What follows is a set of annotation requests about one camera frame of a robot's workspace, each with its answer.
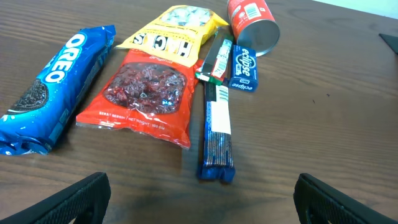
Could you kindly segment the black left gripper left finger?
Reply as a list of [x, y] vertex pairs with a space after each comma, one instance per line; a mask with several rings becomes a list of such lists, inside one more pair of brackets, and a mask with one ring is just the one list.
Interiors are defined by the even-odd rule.
[[108, 176], [95, 172], [43, 201], [1, 220], [10, 224], [102, 224], [111, 197]]

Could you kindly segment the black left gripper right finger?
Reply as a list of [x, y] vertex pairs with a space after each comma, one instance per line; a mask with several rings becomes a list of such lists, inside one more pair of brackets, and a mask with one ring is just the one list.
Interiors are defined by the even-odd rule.
[[301, 173], [294, 188], [300, 223], [397, 224], [308, 173]]

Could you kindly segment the red Hacks candy bag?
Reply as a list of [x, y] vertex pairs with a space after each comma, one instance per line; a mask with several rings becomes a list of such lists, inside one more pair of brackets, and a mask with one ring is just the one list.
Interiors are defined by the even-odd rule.
[[130, 129], [191, 146], [190, 113], [197, 80], [191, 67], [131, 49], [117, 72], [76, 116], [79, 126]]

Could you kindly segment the red Pringles can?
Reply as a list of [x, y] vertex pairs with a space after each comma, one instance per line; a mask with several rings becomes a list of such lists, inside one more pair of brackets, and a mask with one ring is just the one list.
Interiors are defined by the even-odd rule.
[[256, 56], [278, 43], [280, 29], [265, 0], [228, 0], [227, 13], [236, 43], [255, 50]]

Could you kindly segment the yellow Hacks candy bag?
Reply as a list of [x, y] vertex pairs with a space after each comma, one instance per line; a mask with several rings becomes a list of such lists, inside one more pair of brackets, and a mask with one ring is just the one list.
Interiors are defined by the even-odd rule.
[[218, 28], [228, 25], [210, 9], [172, 6], [116, 48], [141, 50], [191, 67], [198, 60], [200, 47]]

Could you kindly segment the dark green box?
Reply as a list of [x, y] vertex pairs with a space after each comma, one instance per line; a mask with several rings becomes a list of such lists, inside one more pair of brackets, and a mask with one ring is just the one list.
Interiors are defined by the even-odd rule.
[[398, 37], [388, 34], [379, 34], [379, 37], [390, 47], [390, 49], [398, 54]]

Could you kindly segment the blue Oreo cookie pack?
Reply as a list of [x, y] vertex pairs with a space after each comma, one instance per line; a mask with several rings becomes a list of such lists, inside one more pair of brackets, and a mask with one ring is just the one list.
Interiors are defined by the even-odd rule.
[[114, 25], [84, 28], [72, 36], [1, 117], [1, 154], [46, 155], [104, 64]]

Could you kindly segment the dark blue wafer bar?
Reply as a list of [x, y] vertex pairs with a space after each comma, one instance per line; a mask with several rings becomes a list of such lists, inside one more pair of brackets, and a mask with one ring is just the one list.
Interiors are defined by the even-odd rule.
[[198, 169], [198, 178], [229, 184], [235, 173], [229, 91], [224, 85], [205, 83], [203, 159]]

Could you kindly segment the blue Eclipse mint box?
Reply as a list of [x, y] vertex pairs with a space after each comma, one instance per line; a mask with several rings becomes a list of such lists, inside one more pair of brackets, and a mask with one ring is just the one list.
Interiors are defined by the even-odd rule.
[[232, 50], [229, 87], [255, 92], [259, 84], [255, 50], [240, 45], [233, 45]]

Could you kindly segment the green chocolate bar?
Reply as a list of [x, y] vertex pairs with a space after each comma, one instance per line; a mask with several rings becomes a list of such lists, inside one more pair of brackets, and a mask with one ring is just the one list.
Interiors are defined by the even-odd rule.
[[227, 65], [234, 37], [224, 29], [218, 29], [203, 64], [195, 72], [199, 80], [222, 85], [226, 76]]

